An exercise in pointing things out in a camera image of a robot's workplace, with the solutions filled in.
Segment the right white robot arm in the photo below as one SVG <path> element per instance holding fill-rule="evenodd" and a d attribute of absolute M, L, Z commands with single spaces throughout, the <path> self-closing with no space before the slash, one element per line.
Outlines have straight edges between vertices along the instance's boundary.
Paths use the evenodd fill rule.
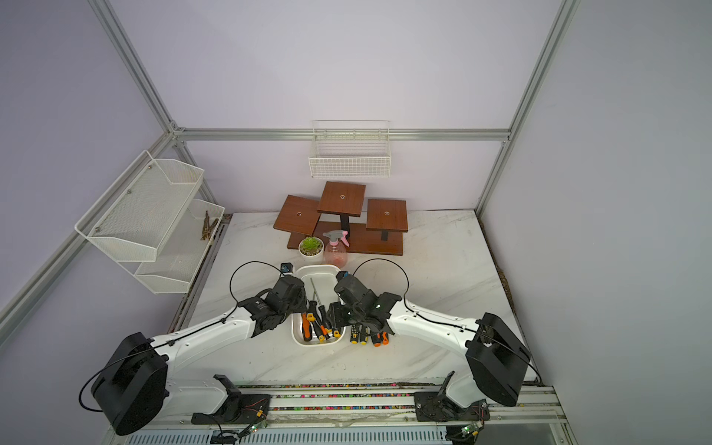
<path fill-rule="evenodd" d="M 371 334 L 414 337 L 463 357 L 470 378 L 460 378 L 455 389 L 446 390 L 455 404 L 467 407 L 490 399 L 507 407 L 517 405 L 531 353 L 498 315 L 484 313 L 474 319 L 438 313 L 397 294 L 378 295 L 347 272 L 337 274 L 334 291 L 340 304 L 327 313 L 335 324 L 359 324 Z"/>

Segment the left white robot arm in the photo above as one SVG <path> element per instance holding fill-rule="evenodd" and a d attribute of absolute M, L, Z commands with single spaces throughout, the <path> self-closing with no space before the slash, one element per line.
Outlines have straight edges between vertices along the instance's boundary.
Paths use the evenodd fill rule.
<path fill-rule="evenodd" d="M 92 379 L 92 397 L 119 436 L 156 418 L 187 413 L 199 421 L 257 423 L 269 397 L 244 397 L 225 375 L 192 382 L 177 374 L 218 350 L 277 328 L 306 308 L 303 281 L 288 274 L 207 322 L 154 339 L 129 335 Z"/>

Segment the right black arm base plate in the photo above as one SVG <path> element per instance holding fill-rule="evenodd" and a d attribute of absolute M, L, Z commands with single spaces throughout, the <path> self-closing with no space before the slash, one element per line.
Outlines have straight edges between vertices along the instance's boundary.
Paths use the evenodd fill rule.
<path fill-rule="evenodd" d="M 415 417 L 418 422 L 489 421 L 491 413 L 484 399 L 467 408 L 459 406 L 446 395 L 455 372 L 450 372 L 438 391 L 418 391 L 413 395 Z"/>

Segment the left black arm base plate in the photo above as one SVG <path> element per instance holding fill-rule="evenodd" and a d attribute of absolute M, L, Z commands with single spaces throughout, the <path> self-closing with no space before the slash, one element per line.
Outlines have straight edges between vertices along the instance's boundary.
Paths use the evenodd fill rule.
<path fill-rule="evenodd" d="M 272 396 L 246 394 L 225 375 L 214 375 L 226 394 L 226 400 L 213 413 L 193 413 L 193 425 L 248 425 L 255 426 L 267 417 Z"/>

